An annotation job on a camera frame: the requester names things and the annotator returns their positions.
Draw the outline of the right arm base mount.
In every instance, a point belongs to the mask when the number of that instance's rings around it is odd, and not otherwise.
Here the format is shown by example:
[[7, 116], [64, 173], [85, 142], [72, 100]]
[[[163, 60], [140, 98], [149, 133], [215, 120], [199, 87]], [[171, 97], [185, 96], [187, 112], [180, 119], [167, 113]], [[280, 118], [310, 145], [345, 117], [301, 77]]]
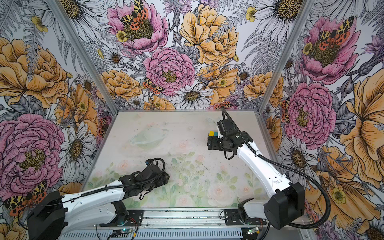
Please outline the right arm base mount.
[[267, 221], [264, 219], [248, 217], [246, 213], [240, 209], [224, 209], [223, 218], [226, 226], [264, 226], [267, 224]]

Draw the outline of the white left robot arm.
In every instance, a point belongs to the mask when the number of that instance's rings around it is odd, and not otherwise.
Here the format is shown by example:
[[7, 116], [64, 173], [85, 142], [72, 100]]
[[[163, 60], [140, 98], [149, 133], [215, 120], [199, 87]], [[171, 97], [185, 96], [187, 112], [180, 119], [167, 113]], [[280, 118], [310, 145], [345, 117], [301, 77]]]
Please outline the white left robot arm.
[[103, 187], [61, 195], [49, 193], [27, 217], [31, 240], [57, 240], [66, 233], [100, 225], [121, 227], [139, 221], [127, 210], [124, 200], [150, 193], [168, 184], [165, 168], [149, 163], [143, 171], [124, 175]]

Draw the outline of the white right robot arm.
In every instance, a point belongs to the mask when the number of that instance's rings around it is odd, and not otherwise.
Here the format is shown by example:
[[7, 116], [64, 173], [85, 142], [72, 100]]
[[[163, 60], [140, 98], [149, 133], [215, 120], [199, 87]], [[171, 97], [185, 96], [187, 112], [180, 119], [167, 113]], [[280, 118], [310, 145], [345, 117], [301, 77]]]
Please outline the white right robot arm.
[[277, 163], [264, 157], [250, 135], [240, 131], [225, 109], [222, 120], [217, 122], [217, 132], [208, 136], [208, 150], [222, 151], [227, 160], [239, 157], [263, 185], [268, 201], [259, 204], [254, 198], [242, 201], [238, 206], [243, 223], [253, 219], [265, 219], [275, 229], [289, 225], [304, 214], [305, 190], [293, 184], [277, 170]]

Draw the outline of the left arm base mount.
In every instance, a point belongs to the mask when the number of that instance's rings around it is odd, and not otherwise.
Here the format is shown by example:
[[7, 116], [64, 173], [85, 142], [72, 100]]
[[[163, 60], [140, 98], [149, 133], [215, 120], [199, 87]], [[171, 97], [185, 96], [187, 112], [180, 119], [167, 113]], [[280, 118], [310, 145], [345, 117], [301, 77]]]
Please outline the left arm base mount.
[[140, 227], [144, 210], [119, 210], [110, 223], [99, 224], [100, 227]]

